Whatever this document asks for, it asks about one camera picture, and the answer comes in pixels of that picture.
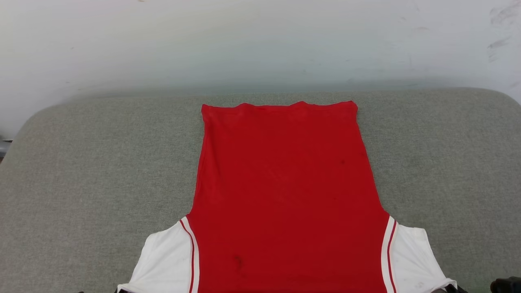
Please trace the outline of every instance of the red and white t-shirt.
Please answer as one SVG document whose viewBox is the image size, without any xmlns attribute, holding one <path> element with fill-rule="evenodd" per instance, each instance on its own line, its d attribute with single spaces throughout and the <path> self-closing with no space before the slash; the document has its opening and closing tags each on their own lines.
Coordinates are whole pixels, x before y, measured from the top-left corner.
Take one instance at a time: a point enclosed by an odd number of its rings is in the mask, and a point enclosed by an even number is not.
<svg viewBox="0 0 521 293">
<path fill-rule="evenodd" d="M 134 293 L 431 292 L 423 229 L 382 208 L 353 102 L 203 105 L 191 212 L 146 240 Z"/>
</svg>

